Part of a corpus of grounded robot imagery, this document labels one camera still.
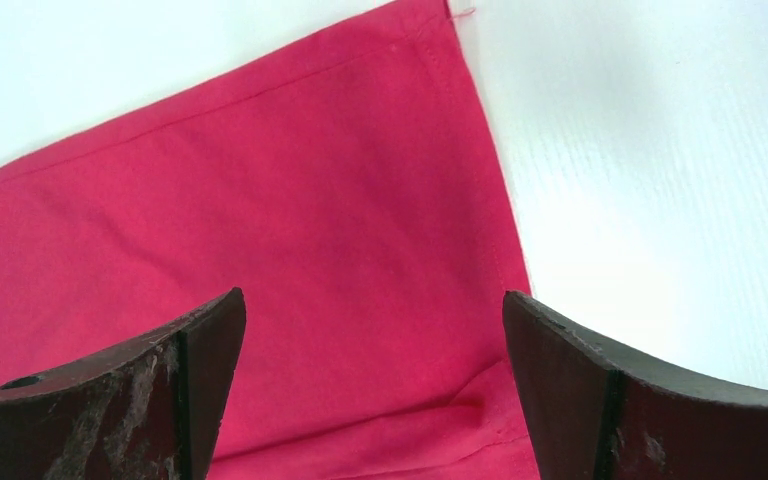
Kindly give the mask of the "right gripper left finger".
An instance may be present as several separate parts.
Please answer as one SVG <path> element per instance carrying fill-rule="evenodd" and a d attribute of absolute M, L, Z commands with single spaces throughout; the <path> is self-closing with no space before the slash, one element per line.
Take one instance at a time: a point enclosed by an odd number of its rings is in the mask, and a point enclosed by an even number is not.
<path fill-rule="evenodd" d="M 234 288 L 137 337 L 0 386 L 0 479 L 203 479 L 246 327 Z"/>

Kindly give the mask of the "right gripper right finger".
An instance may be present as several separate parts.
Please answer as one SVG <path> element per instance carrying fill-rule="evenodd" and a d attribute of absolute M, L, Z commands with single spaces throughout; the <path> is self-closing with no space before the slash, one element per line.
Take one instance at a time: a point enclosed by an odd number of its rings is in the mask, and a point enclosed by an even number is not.
<path fill-rule="evenodd" d="M 768 390 L 704 375 L 503 300 L 508 355 L 544 479 L 768 479 Z"/>

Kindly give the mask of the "magenta t-shirt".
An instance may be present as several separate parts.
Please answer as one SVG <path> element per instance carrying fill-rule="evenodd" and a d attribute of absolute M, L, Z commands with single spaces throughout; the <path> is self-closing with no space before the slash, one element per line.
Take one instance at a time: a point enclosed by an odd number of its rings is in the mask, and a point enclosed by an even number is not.
<path fill-rule="evenodd" d="M 0 384 L 233 287 L 213 479 L 534 479 L 528 285 L 443 1 L 395 1 L 0 169 Z"/>

